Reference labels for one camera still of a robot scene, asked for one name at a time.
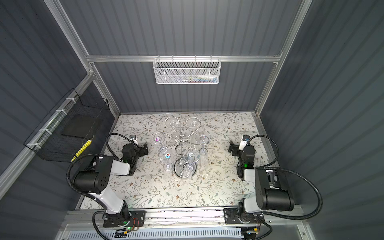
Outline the clear champagne flute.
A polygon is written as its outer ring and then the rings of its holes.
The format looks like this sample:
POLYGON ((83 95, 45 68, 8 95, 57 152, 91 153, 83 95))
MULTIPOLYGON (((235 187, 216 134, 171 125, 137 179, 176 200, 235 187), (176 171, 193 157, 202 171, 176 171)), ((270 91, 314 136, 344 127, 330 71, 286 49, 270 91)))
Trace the clear champagne flute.
POLYGON ((171 116, 165 120, 165 127, 172 129, 173 132, 177 130, 177 127, 179 126, 179 124, 180 124, 180 121, 177 117, 171 116))
POLYGON ((201 120, 197 117, 191 117, 186 120, 186 126, 193 131, 198 130, 201 126, 201 120))

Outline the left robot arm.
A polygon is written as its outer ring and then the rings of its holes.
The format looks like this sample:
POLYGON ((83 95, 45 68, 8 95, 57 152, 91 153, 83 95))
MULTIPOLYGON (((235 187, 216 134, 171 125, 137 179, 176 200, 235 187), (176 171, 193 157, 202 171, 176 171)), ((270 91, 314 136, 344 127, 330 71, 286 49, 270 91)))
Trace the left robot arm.
POLYGON ((122 149, 121 160, 116 160, 113 156, 93 156, 75 174, 72 185, 102 206, 103 227, 120 227, 133 231, 144 225, 146 212, 131 212, 127 202, 118 197, 109 186, 109 179, 110 175, 132 176, 137 169, 138 159, 148 152, 147 144, 142 147, 126 144, 122 149))

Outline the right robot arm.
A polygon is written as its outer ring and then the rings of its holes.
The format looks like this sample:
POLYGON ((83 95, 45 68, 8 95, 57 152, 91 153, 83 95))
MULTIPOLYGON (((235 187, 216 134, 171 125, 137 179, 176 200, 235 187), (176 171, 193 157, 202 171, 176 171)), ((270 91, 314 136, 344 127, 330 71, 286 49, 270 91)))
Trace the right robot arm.
POLYGON ((294 209, 295 202, 285 173, 255 167, 253 160, 256 150, 245 141, 241 141, 239 145, 230 142, 228 152, 238 158, 238 177, 255 187, 249 197, 242 198, 238 203, 234 216, 241 223, 254 221, 254 214, 261 217, 262 211, 290 212, 294 209))

